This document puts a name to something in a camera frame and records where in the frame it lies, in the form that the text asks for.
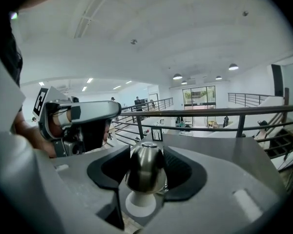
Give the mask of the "person's left forearm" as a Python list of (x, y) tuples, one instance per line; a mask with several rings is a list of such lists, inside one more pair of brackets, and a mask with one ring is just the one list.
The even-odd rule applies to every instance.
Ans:
[(42, 137), (37, 126), (30, 126), (25, 121), (22, 110), (17, 113), (13, 126), (16, 134), (26, 138), (31, 143), (33, 148), (45, 151), (50, 158), (56, 157), (53, 144)]

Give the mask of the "black metal railing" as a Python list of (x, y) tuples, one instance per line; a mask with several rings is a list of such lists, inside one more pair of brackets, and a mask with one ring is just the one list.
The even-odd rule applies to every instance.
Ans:
[[(247, 120), (250, 116), (267, 116), (273, 115), (272, 119), (268, 121), (265, 126), (249, 126)], [(130, 118), (127, 121), (116, 121), (112, 122), (116, 124), (115, 128), (119, 131), (126, 131), (125, 127), (132, 125), (137, 126), (139, 129), (138, 134), (141, 138), (144, 138), (146, 134), (143, 133), (142, 128), (151, 128), (149, 124), (142, 123), (142, 119), (150, 117), (221, 117), (221, 116), (234, 116), (238, 117), (237, 126), (230, 127), (229, 125), (225, 128), (203, 128), (203, 127), (189, 127), (187, 130), (193, 132), (211, 132), (221, 133), (229, 132), (235, 133), (235, 137), (242, 137), (250, 131), (256, 131), (257, 133), (261, 129), (268, 129), (269, 134), (277, 127), (285, 127), (293, 125), (293, 105), (283, 106), (269, 106), (269, 107), (247, 107), (247, 108), (227, 108), (227, 109), (204, 109), (204, 110), (165, 110), (165, 111), (143, 111), (143, 112), (130, 112), (121, 114), (125, 119)], [(283, 135), (275, 135), (274, 137), (266, 137), (260, 139), (257, 142), (272, 142), (269, 148), (265, 149), (266, 154), (270, 159), (283, 157), (284, 160), (288, 158), (291, 152), (293, 152), (293, 134), (289, 131), (285, 131)]]
[(228, 93), (228, 102), (242, 107), (255, 107), (262, 104), (269, 96), (249, 93)]
[[(162, 111), (165, 109), (169, 109), (171, 106), (173, 106), (173, 98), (166, 98), (161, 100), (151, 100), (147, 103), (141, 104), (142, 111)], [(127, 106), (122, 108), (122, 112), (137, 112), (135, 109), (136, 105)]]

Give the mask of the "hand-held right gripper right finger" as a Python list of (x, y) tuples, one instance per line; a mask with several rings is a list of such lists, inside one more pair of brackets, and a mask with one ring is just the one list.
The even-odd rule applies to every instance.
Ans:
[(254, 234), (286, 198), (277, 172), (177, 147), (164, 156), (168, 191), (142, 234)]

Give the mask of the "person's black clothing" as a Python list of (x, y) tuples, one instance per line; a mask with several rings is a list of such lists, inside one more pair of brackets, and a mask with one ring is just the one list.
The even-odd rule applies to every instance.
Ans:
[(19, 87), (23, 58), (12, 33), (8, 14), (0, 15), (0, 59), (9, 75)]

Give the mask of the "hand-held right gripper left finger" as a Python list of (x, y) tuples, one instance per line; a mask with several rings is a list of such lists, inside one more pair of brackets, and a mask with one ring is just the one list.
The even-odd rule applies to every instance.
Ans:
[(35, 152), (50, 230), (123, 230), (119, 186), (128, 169), (130, 147), (49, 159)]

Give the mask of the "glass entrance door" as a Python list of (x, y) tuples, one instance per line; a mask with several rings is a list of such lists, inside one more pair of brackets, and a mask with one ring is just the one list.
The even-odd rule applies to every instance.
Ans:
[[(204, 110), (216, 108), (215, 86), (205, 86), (183, 89), (184, 110)], [(209, 127), (209, 120), (215, 117), (185, 117), (185, 123), (190, 127)]]

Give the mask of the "person's left hand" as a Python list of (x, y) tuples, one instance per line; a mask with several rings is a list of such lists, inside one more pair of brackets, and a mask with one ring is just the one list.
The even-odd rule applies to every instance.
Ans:
[(53, 136), (58, 137), (63, 132), (62, 127), (71, 122), (71, 110), (63, 109), (52, 113), (49, 115), (48, 120), (50, 132)]

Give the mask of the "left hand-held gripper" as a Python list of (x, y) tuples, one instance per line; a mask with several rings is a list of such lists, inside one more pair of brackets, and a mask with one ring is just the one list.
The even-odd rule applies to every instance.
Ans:
[[(60, 136), (53, 136), (48, 117), (63, 109), (71, 110), (71, 122), (62, 127)], [(121, 111), (121, 105), (114, 101), (84, 102), (81, 106), (52, 86), (40, 89), (33, 107), (39, 132), (53, 144), (57, 157), (80, 155), (83, 145), (86, 152), (101, 148), (108, 137), (111, 121)]]

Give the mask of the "dark grey table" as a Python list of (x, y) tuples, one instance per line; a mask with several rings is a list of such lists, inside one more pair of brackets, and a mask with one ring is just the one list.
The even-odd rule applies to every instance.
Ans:
[(232, 162), (249, 173), (278, 173), (270, 158), (252, 137), (212, 138), (163, 134), (159, 147), (171, 146)]

